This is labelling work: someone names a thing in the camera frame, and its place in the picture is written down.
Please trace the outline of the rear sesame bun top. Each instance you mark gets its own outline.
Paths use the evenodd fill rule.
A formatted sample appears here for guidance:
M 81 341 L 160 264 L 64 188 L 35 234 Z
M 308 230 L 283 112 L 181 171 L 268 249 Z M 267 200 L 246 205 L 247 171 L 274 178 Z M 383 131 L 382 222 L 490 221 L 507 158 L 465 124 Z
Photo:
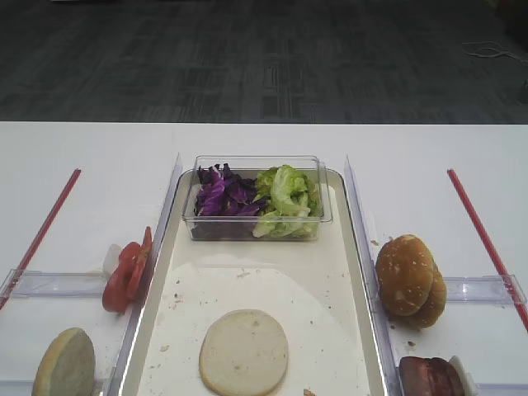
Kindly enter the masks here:
M 434 264 L 433 280 L 427 300 L 415 314 L 408 317 L 408 323 L 419 329 L 433 326 L 444 312 L 446 296 L 446 284 L 438 266 Z

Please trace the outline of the purple cabbage leaves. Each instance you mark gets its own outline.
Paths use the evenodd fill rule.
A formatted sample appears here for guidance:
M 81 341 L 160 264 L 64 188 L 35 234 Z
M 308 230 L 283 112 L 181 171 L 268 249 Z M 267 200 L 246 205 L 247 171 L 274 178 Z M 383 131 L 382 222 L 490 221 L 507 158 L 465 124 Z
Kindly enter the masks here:
M 256 181 L 243 178 L 233 172 L 229 165 L 215 164 L 196 171 L 200 190 L 196 196 L 194 215 L 201 217 L 220 216 L 221 221 L 197 222 L 192 229 L 196 240 L 246 240 L 252 237 L 254 222 L 230 222 L 227 217 L 258 216 L 266 206 L 263 199 L 257 200 Z

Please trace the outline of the rear meat patty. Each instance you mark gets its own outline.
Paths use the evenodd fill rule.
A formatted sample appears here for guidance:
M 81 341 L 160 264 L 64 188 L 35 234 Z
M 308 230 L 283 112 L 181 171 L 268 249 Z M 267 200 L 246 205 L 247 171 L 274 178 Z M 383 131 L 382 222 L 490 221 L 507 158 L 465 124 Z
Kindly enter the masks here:
M 451 363 L 439 357 L 429 360 L 428 379 L 434 396 L 465 396 L 463 385 Z

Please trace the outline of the green lettuce leaves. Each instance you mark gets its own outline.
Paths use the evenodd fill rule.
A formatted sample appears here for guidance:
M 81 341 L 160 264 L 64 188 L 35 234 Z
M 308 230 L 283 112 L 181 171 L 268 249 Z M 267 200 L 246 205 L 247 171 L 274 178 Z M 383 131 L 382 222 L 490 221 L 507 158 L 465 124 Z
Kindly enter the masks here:
M 316 222 L 271 222 L 271 218 L 319 217 L 323 214 L 318 186 L 300 170 L 290 166 L 271 167 L 259 172 L 256 179 L 256 199 L 266 206 L 261 220 L 252 231 L 255 238 L 314 238 Z

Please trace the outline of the front tomato slice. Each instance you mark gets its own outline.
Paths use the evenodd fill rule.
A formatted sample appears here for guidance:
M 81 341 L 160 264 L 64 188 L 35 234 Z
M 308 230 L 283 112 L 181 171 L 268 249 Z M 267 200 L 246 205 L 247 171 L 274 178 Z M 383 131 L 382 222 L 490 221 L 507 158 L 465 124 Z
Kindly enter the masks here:
M 102 306 L 108 312 L 122 314 L 127 310 L 129 303 L 125 278 L 115 270 L 106 283 L 102 295 Z

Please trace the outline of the white metal tray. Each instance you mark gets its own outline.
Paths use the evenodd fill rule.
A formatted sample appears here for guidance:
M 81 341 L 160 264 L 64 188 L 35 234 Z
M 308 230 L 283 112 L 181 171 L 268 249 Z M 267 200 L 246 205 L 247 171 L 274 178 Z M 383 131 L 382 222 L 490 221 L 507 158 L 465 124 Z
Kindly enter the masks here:
M 375 337 L 342 177 L 313 241 L 193 240 L 185 174 L 158 257 L 125 395 L 217 395 L 264 381 L 272 395 L 381 395 Z

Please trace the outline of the clear plastic container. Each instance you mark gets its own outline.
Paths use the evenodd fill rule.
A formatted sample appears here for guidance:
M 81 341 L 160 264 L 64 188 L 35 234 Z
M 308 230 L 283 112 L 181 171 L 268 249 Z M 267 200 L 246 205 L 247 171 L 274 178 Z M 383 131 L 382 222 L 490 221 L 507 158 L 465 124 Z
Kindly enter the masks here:
M 196 158 L 181 213 L 196 241 L 311 241 L 333 220 L 315 156 Z

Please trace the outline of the left red tape strip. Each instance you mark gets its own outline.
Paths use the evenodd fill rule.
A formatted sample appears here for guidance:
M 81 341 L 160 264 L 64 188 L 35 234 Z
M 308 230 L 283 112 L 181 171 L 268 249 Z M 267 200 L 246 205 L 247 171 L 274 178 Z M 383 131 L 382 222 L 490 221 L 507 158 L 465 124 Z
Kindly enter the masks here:
M 15 286 L 17 285 L 18 281 L 21 279 L 21 276 L 25 273 L 26 268 L 28 267 L 31 259 L 33 258 L 40 244 L 45 238 L 45 235 L 47 234 L 51 224 L 54 222 L 54 219 L 56 218 L 58 212 L 61 210 L 64 202 L 68 198 L 71 190 L 75 186 L 75 183 L 79 179 L 79 176 L 81 175 L 81 173 L 82 173 L 82 170 L 79 168 L 76 168 L 73 170 L 70 178 L 65 184 L 63 190 L 60 192 L 59 197 L 57 198 L 51 210 L 49 211 L 48 215 L 46 216 L 43 224 L 40 226 L 36 236 L 33 238 L 23 258 L 21 259 L 18 266 L 14 269 L 12 275 L 7 280 L 8 283 L 2 289 L 2 292 L 1 292 L 1 309 L 3 309 L 7 301 L 10 299 Z

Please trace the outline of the rear tomato slice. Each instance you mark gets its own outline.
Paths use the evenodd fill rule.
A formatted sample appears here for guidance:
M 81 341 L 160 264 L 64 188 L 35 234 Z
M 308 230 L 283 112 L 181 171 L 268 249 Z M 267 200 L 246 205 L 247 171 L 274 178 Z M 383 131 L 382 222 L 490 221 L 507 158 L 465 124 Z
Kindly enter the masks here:
M 151 228 L 147 226 L 144 232 L 144 239 L 141 245 L 141 253 L 139 256 L 143 264 L 145 264 L 146 261 L 148 260 L 152 246 L 153 246 L 152 231 L 151 231 Z

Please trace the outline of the white stopper by tomatoes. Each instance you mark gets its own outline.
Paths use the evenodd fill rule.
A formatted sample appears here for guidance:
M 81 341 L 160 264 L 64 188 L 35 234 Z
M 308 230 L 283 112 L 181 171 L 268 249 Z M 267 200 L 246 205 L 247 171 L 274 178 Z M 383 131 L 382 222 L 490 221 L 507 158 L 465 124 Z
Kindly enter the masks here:
M 111 244 L 103 260 L 102 271 L 106 277 L 109 277 L 119 266 L 119 255 L 122 247 L 116 244 Z

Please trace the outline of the right long clear divider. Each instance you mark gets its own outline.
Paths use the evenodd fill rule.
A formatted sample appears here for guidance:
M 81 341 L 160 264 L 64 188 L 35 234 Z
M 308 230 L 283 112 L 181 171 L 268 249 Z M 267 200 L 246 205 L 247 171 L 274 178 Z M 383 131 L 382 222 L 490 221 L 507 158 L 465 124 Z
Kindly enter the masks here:
M 370 317 L 370 330 L 375 340 L 376 359 L 381 375 L 383 392 L 384 395 L 403 395 L 398 364 L 394 362 L 394 354 L 389 337 L 388 318 L 378 296 L 379 287 L 375 274 L 375 265 L 370 254 L 370 245 L 364 225 L 356 176 L 349 156 L 346 156 L 344 175 L 363 288 Z

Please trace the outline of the right upper clear cross divider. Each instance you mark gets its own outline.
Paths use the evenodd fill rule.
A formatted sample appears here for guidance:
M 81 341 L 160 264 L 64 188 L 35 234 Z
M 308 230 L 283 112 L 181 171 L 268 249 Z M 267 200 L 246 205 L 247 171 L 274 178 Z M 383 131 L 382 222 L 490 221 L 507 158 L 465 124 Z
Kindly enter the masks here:
M 449 304 L 525 304 L 527 298 L 514 275 L 445 277 Z

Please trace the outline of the white stopper by patties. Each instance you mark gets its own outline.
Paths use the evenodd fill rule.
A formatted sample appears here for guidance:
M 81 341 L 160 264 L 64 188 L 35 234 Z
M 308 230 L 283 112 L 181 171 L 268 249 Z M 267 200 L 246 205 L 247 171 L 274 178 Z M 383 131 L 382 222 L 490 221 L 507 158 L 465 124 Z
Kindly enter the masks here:
M 454 367 L 459 376 L 460 383 L 464 390 L 465 396 L 477 396 L 478 388 L 471 377 L 471 374 L 464 368 L 461 359 L 458 356 L 452 356 L 449 363 Z

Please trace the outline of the bun half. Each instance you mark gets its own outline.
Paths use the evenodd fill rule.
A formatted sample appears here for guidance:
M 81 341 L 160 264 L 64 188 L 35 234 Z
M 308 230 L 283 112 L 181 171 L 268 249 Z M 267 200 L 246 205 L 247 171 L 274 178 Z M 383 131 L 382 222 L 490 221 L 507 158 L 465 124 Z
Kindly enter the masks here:
M 32 395 L 92 395 L 95 386 L 95 352 L 81 328 L 62 331 L 43 355 Z
M 289 343 L 281 324 L 258 309 L 239 309 L 207 330 L 200 377 L 218 395 L 268 395 L 284 379 Z

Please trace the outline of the right red tape strip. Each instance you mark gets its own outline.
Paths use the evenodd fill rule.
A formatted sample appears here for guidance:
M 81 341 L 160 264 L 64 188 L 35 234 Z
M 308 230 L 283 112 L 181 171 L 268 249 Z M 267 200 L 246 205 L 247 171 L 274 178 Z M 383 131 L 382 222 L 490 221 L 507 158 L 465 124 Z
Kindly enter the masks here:
M 513 276 L 509 274 L 505 265 L 500 258 L 496 248 L 493 245 L 491 238 L 488 235 L 487 230 L 485 229 L 477 211 L 475 210 L 469 196 L 467 195 L 460 179 L 458 178 L 454 169 L 448 169 L 446 171 L 453 187 L 455 188 L 460 201 L 462 202 L 475 230 L 477 231 L 479 238 L 481 239 L 498 275 L 505 281 L 506 290 L 511 296 L 511 300 L 515 305 L 516 311 L 520 320 L 522 321 L 525 328 L 527 328 L 527 308 L 526 304 L 522 302 L 521 295 L 518 289 L 513 284 Z

